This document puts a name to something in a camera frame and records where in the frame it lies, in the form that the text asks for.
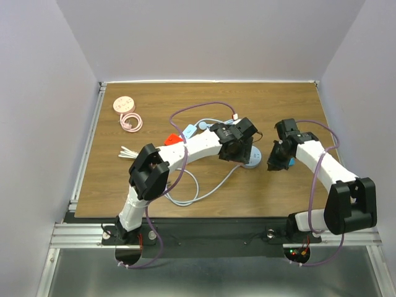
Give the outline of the light blue adapter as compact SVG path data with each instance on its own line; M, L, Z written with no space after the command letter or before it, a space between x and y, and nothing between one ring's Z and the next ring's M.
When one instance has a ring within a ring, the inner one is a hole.
M183 130L183 136L185 139L190 139L191 137L194 136L194 134L197 131L197 127L193 124L189 124L184 130Z

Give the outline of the red cube adapter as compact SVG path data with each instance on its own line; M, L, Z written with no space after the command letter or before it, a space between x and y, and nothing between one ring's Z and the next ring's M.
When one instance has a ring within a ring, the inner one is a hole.
M177 134L170 134L166 140L164 141L164 145L168 146L168 145L173 145L173 144L177 144L179 142L183 142L183 139L180 138L179 135Z

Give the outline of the pink round power strip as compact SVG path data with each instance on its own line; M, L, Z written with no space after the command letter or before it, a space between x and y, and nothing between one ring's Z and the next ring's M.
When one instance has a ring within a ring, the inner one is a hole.
M119 123L124 131L135 133L141 130L143 120L140 115L135 112L136 103L131 97L121 96L115 99L113 102L113 110L119 115ZM133 126L129 122L130 119L135 119L137 124Z

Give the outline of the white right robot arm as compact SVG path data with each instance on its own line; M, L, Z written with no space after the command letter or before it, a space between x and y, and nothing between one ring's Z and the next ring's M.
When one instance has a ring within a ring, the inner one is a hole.
M276 140L267 160L269 171L287 170L294 158L312 171L313 183L320 181L328 193L323 209L313 209L311 189L309 210L292 213L285 225L285 236L299 241L307 232L329 231L342 235L377 225L376 185L371 178L360 178L328 153L321 142L308 133Z

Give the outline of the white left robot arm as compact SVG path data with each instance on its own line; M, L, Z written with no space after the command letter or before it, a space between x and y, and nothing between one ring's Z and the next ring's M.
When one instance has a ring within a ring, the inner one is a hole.
M129 169L129 191L115 221L118 239L125 244L137 239L144 209L164 194L169 175L176 169L215 155L221 160L247 164L257 132L250 120L243 118L235 124L216 123L176 144L145 145Z

